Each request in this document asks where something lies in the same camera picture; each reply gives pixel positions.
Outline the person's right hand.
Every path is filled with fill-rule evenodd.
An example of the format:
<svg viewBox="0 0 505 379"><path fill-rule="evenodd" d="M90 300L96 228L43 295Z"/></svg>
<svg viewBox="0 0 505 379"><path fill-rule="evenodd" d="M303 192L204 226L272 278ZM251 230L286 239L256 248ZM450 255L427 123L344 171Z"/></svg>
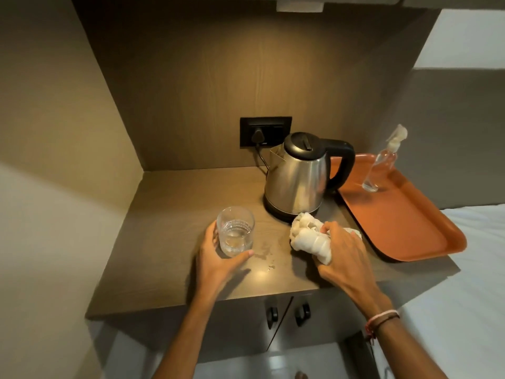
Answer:
<svg viewBox="0 0 505 379"><path fill-rule="evenodd" d="M324 265L313 256L319 276L341 288L354 302L365 319L393 310L391 300L376 283L363 241L347 232L337 222L325 222L320 231L330 233L331 262Z"/></svg>

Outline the person's left forearm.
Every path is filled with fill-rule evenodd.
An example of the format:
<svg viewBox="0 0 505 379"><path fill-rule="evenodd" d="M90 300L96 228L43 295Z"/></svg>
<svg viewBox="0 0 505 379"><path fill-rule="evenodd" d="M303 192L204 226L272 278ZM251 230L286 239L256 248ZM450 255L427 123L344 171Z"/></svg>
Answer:
<svg viewBox="0 0 505 379"><path fill-rule="evenodd" d="M193 379L217 295L197 293L151 379Z"/></svg>

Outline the grey cabinet door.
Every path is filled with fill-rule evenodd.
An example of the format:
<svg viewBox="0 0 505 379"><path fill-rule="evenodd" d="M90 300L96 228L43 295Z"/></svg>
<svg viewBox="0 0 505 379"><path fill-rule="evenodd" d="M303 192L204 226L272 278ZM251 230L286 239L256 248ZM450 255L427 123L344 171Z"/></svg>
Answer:
<svg viewBox="0 0 505 379"><path fill-rule="evenodd" d="M294 310L308 302L311 318L297 327ZM287 309L270 342L268 351L281 352L321 344L339 343L361 331L365 319L352 300L340 289L323 288L291 296Z"/></svg>
<svg viewBox="0 0 505 379"><path fill-rule="evenodd" d="M217 301L199 352L199 363L261 354L268 350L291 295ZM268 329L266 311L278 308L279 319ZM187 305L157 308L106 317L108 325L154 352L164 352L187 312Z"/></svg>

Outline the stainless steel electric kettle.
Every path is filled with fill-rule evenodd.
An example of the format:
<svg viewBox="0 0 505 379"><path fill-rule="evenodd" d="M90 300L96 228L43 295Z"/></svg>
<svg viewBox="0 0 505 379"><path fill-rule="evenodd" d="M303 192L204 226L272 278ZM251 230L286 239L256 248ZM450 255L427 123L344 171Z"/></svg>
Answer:
<svg viewBox="0 0 505 379"><path fill-rule="evenodd" d="M350 143L306 132L288 134L270 155L264 194L314 201L326 191L341 188L356 160Z"/></svg>

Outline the clear spray bottle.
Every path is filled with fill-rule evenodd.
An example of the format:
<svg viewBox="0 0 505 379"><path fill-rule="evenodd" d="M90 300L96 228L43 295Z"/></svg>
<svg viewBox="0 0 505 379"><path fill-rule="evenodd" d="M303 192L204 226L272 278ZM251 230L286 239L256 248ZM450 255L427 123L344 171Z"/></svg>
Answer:
<svg viewBox="0 0 505 379"><path fill-rule="evenodd" d="M386 177L395 165L401 142L407 138L407 135L407 128L398 124L388 138L386 148L376 155L375 161L362 183L362 188L365 191L377 192L382 188Z"/></svg>

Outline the clear drinking glass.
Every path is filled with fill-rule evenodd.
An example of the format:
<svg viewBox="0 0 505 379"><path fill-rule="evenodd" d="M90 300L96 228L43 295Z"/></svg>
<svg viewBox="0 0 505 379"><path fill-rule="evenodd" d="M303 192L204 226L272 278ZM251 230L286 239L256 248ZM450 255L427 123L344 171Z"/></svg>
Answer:
<svg viewBox="0 0 505 379"><path fill-rule="evenodd" d="M249 209L227 207L219 213L216 224L219 246L226 257L235 257L253 248L256 222Z"/></svg>

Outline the white cloth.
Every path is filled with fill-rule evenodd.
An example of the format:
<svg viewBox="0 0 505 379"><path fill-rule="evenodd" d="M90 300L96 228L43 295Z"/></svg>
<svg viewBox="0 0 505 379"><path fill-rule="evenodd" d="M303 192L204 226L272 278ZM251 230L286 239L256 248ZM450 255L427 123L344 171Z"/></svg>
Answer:
<svg viewBox="0 0 505 379"><path fill-rule="evenodd" d="M339 272L362 269L366 265L360 232L336 222L326 227L311 214L300 214L292 223L289 237L295 251L307 252L316 261L337 267Z"/></svg>

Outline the person's left hand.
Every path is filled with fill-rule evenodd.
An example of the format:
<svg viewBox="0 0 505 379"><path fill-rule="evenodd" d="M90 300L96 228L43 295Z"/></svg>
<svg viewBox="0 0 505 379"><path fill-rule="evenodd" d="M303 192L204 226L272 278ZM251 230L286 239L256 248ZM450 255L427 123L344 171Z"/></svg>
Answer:
<svg viewBox="0 0 505 379"><path fill-rule="evenodd" d="M194 300L214 302L225 284L238 269L223 269L222 257L217 253L219 245L217 221L205 230L203 241L196 254L196 288Z"/></svg>

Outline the black wall socket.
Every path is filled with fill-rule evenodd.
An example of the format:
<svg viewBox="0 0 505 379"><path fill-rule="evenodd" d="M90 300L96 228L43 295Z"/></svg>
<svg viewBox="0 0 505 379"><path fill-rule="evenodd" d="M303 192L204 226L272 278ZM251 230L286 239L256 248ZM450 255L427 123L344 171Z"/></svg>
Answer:
<svg viewBox="0 0 505 379"><path fill-rule="evenodd" d="M261 147L278 146L290 133L291 124L291 116L242 117L239 120L239 146L240 148L254 147L250 139L255 127L261 127L265 136L265 143Z"/></svg>

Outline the white bed sheet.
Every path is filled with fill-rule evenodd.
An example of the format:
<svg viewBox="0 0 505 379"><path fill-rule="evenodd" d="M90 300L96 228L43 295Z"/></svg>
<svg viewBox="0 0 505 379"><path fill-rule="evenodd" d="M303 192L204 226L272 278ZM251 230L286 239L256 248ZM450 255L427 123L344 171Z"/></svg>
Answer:
<svg viewBox="0 0 505 379"><path fill-rule="evenodd" d="M467 248L451 259L459 272L400 305L408 331L450 379L505 379L505 203L445 209Z"/></svg>

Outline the orange plastic tray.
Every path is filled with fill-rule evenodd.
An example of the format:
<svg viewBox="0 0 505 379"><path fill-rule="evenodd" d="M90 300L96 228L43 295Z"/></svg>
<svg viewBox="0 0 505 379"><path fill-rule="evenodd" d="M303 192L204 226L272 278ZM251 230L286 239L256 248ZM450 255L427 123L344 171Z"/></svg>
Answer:
<svg viewBox="0 0 505 379"><path fill-rule="evenodd" d="M466 249L463 232L395 167L379 191L365 191L362 183L374 161L371 153L357 154L347 181L338 191L381 258L414 262Z"/></svg>

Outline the person's right forearm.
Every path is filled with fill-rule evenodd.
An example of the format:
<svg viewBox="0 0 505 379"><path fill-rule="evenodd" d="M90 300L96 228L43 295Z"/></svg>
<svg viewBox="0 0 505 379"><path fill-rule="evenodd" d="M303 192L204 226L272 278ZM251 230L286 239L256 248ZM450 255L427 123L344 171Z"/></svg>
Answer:
<svg viewBox="0 0 505 379"><path fill-rule="evenodd" d="M377 340L395 379L448 379L438 364L410 334L397 310L372 316L365 326L369 340Z"/></svg>

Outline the black kettle base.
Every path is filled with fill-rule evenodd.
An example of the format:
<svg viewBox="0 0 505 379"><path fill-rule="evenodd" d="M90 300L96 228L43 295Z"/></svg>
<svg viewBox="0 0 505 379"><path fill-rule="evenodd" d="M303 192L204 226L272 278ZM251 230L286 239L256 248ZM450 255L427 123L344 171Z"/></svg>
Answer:
<svg viewBox="0 0 505 379"><path fill-rule="evenodd" d="M297 197L269 197L263 194L262 201L265 210L272 216L286 223L292 223L300 214L309 213L315 216L324 201L324 196L318 198L319 200L317 201L313 199L307 200L304 197L298 200Z"/></svg>

